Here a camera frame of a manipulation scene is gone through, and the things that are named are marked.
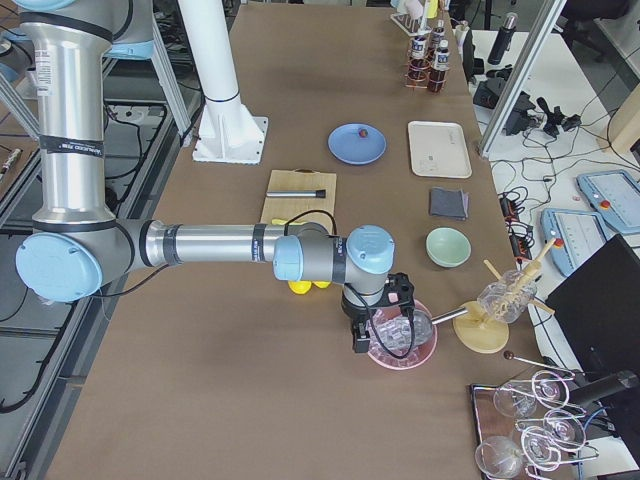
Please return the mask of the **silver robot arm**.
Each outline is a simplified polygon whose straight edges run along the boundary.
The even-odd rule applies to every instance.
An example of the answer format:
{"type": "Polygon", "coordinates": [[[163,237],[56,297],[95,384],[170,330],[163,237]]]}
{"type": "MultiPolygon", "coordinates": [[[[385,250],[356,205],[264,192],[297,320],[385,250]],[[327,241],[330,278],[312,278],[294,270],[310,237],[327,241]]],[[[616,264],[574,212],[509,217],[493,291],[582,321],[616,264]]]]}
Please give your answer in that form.
{"type": "Polygon", "coordinates": [[[358,353],[379,337],[376,310],[396,306],[414,319],[412,284],[392,272],[394,242],[378,226],[343,238],[316,223],[189,226],[117,218],[105,201],[102,61],[153,55],[152,4],[23,1],[19,8],[35,48],[43,204],[15,262],[36,294],[72,302],[144,267],[268,262],[281,280],[342,286],[358,353]]]}

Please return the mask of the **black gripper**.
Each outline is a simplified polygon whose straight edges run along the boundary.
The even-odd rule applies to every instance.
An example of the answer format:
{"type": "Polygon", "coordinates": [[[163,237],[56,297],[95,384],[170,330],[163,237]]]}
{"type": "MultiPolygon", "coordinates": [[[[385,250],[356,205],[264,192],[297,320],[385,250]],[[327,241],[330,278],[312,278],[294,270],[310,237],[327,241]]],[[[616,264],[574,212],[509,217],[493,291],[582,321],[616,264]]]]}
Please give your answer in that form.
{"type": "Polygon", "coordinates": [[[364,354],[370,345],[367,320],[376,309],[399,307],[403,314],[413,310],[414,285],[402,272],[389,273],[384,284],[373,294],[354,290],[350,283],[346,283],[343,285],[341,307],[352,324],[352,349],[356,354],[364,354]]]}

